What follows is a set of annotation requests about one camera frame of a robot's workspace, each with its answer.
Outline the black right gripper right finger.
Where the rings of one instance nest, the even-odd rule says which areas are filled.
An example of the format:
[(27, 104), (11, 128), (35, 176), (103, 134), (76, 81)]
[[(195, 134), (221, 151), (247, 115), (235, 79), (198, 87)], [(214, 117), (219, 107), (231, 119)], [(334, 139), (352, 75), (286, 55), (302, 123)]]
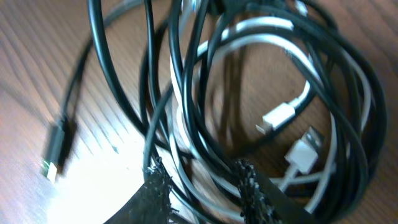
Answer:
[(245, 223), (313, 223), (314, 217), (296, 206), (246, 160), (236, 161), (241, 215)]

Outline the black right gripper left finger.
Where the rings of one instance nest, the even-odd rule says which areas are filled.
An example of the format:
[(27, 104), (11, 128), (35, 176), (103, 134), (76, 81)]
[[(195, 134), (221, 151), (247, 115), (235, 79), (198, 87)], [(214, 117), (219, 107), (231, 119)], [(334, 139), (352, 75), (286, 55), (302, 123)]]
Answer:
[(171, 183), (158, 157), (145, 173), (148, 179), (139, 190), (105, 224), (162, 224), (169, 222)]

